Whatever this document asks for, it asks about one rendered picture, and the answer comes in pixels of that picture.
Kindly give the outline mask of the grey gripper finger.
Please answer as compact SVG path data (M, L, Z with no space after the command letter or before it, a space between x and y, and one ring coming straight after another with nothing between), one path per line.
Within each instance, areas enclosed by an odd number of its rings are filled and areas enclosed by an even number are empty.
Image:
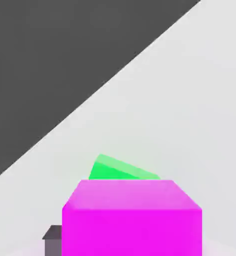
M51 225L42 241L25 249L19 256L61 256L61 225Z

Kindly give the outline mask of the small magenta cube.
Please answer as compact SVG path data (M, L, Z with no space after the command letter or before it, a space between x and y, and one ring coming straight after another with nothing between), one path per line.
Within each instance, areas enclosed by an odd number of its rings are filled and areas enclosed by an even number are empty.
M203 256L202 209L172 180L82 180L62 256Z

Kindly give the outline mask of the small green cube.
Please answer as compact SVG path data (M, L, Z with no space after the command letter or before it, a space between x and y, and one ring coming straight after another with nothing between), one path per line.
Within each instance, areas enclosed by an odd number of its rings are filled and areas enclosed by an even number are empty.
M157 174L145 171L113 157L100 154L92 167L90 180L159 180Z

